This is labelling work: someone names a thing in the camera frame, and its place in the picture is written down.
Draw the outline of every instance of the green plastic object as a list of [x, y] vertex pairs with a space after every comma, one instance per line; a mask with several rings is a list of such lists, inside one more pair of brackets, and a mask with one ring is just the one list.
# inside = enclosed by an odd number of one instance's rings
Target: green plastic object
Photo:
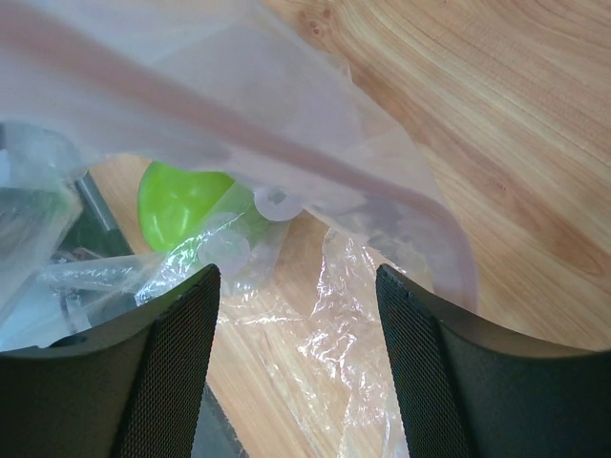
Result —
[[153, 162], [137, 195], [142, 234], [155, 251], [170, 251], [195, 229], [234, 180], [220, 172], [184, 172]]

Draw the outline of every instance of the plastic bag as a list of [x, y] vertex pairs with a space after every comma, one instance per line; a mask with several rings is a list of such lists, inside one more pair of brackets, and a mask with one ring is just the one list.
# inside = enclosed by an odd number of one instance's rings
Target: plastic bag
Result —
[[[0, 124], [0, 325], [13, 310], [13, 296], [47, 262], [82, 210], [53, 167], [53, 158], [72, 145], [49, 132], [22, 134], [20, 126]], [[49, 162], [36, 161], [34, 150]]]
[[150, 280], [163, 254], [78, 260], [57, 252], [8, 302], [0, 351], [49, 346], [137, 307], [134, 295]]
[[[282, 400], [307, 438], [299, 456], [406, 457], [375, 298], [375, 269], [383, 259], [334, 230], [324, 239], [313, 236], [320, 228], [305, 217], [295, 221], [289, 235], [322, 242], [318, 268], [301, 261], [309, 243], [294, 243], [284, 250], [265, 288], [223, 297], [208, 382], [213, 390], [219, 388], [214, 370], [227, 364], [221, 361], [224, 346], [243, 345], [245, 361], [261, 359], [270, 381], [266, 395]], [[306, 291], [293, 290], [291, 279], [298, 272], [309, 275], [307, 271], [318, 271], [318, 281]], [[426, 277], [423, 271], [417, 278], [426, 284]], [[294, 294], [307, 294], [312, 301], [296, 299]], [[240, 369], [232, 364], [229, 370], [239, 384], [243, 377], [235, 372]], [[252, 422], [251, 434], [264, 428]], [[271, 448], [256, 456], [269, 456], [265, 453], [270, 450], [279, 453]]]
[[62, 133], [85, 157], [138, 152], [277, 187], [408, 271], [423, 256], [435, 293], [475, 309], [471, 249], [426, 160], [261, 4], [63, 0], [50, 11], [0, 5], [0, 115]]

